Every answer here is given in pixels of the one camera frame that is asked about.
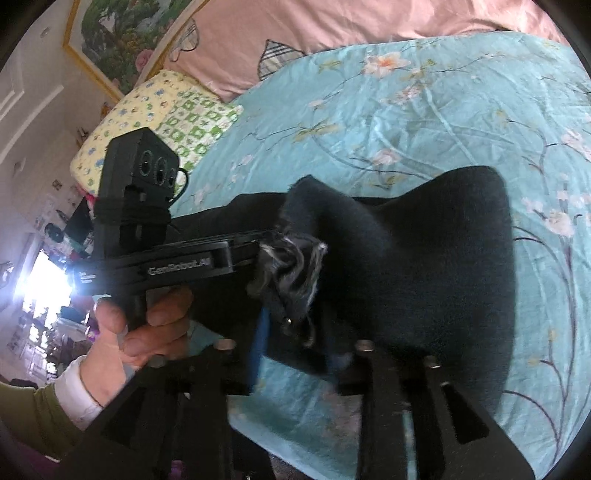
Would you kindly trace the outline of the person's left hand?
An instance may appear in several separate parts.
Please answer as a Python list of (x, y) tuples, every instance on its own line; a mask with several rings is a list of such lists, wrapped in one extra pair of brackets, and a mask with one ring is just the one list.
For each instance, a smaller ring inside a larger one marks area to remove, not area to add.
[(138, 370), (156, 355), (168, 360), (187, 355), (192, 300), (189, 288), (171, 289), (148, 308), (145, 323), (129, 332), (118, 305), (109, 298), (97, 302), (94, 314), (100, 335), (80, 364), (80, 378), (100, 406), (108, 405), (123, 388), (126, 367)]

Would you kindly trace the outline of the green sleeve left forearm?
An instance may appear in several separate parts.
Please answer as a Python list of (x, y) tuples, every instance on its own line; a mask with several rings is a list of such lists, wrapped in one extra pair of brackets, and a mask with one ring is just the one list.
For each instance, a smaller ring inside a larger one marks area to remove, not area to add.
[(34, 389), (1, 385), (1, 421), (19, 442), (59, 460), (80, 440), (102, 412), (84, 386), (80, 367), (84, 355), (74, 360), (54, 382)]

